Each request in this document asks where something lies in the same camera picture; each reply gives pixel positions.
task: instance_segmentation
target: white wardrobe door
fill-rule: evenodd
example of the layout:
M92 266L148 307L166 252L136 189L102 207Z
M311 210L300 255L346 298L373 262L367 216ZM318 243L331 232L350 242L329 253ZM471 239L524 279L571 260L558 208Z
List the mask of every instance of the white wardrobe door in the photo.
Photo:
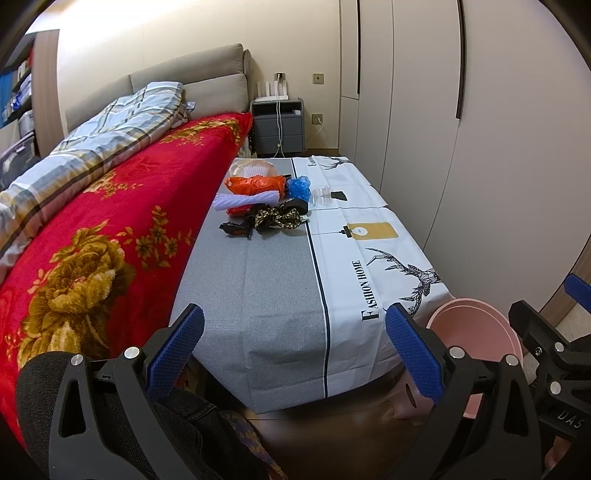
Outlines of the white wardrobe door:
M340 94L359 99L358 0L340 0Z
M380 194L421 248L452 162L458 120L457 0L393 0L394 85Z
M357 145L357 116L359 101L348 97L340 98L339 153L355 163Z
M425 253L455 296L540 309L591 231L591 73L537 0L465 13L464 110Z
M361 88L355 164L379 190L392 99L392 1L361 0Z

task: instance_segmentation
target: bed headboard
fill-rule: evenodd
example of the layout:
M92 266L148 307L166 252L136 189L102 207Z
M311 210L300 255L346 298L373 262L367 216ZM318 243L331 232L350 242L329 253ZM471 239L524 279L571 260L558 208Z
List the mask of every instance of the bed headboard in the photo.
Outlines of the bed headboard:
M252 57L242 45L228 45L178 57L110 83L66 110L68 131L86 122L113 100L131 95L149 82L181 82L185 100L195 102L190 118L246 112L254 98Z

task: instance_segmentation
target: baseboard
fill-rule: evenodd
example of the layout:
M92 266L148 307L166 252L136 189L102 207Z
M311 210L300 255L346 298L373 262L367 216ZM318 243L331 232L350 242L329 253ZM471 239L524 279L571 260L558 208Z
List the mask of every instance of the baseboard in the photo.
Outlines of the baseboard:
M319 157L340 157L338 148L309 148L305 153L306 157L318 155Z

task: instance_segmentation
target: white cable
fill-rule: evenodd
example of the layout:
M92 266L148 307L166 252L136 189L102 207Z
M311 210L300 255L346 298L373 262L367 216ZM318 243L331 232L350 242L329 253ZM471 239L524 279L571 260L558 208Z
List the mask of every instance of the white cable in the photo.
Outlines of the white cable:
M318 131L315 134L309 135L308 139L306 140L306 148L310 148L309 143L310 143L310 138L315 137L316 135L318 135L320 132L322 132L323 128L324 128L324 123L322 123L321 120L318 120L320 122L321 127L318 129Z
M275 101L276 101L276 112L277 112L277 131L279 133L279 145L277 145L277 150L275 152L274 157L277 156L279 150L281 150L281 155L285 158L285 154L283 153L283 119L281 117L281 101L279 100L279 75L277 76L277 85L275 87Z

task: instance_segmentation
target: plaid duvet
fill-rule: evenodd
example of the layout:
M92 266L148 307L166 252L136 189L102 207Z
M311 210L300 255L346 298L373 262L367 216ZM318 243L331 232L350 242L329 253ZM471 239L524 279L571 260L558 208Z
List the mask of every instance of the plaid duvet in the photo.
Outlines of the plaid duvet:
M0 193L0 284L67 202L182 121L182 93L182 83L154 82L119 98Z

